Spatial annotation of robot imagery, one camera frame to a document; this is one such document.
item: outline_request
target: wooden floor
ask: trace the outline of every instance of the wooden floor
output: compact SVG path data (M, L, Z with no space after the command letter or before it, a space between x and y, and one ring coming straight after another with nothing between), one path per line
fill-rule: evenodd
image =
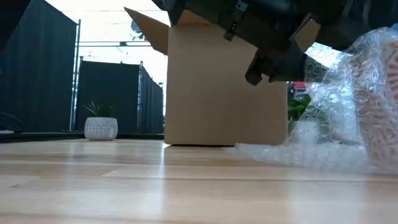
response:
M398 223L398 179L160 141L0 144L0 224Z

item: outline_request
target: bubble wrap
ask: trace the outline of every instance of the bubble wrap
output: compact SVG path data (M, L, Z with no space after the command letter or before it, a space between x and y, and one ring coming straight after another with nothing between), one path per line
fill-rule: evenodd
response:
M328 67L308 58L312 102L283 145L233 151L269 164L398 174L398 32L373 30Z

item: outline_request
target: box flap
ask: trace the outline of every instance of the box flap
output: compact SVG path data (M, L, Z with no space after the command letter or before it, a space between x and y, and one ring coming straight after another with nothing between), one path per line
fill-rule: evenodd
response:
M290 39L294 39L298 47L305 52L315 43L320 28L321 25L310 19L308 15Z
M187 25L187 24L203 25L203 24L211 24L211 22L194 14L191 11L184 10L177 25Z
M169 26L132 9L125 7L124 10L136 22L151 46L160 53L167 55L169 48Z

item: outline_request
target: black mechanical arm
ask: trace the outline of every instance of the black mechanical arm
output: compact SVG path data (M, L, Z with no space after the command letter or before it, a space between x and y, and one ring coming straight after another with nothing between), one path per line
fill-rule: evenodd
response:
M257 85L262 74L270 82L303 81L308 56L290 37L310 16L321 25L316 42L347 49L359 36L398 22L398 0L153 0L168 12L172 25L188 9L219 25L224 38L240 37L258 48L246 73Z

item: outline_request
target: black curtain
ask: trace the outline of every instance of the black curtain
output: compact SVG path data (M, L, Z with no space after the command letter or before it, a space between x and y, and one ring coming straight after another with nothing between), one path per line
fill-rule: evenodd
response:
M76 23L32 0L0 52L0 111L27 132L69 129Z
M119 133L137 132L139 65L82 61L79 72L76 129L84 130L91 116L85 105L93 101L114 106Z
M139 132L142 134L163 133L163 89L141 66L140 71Z

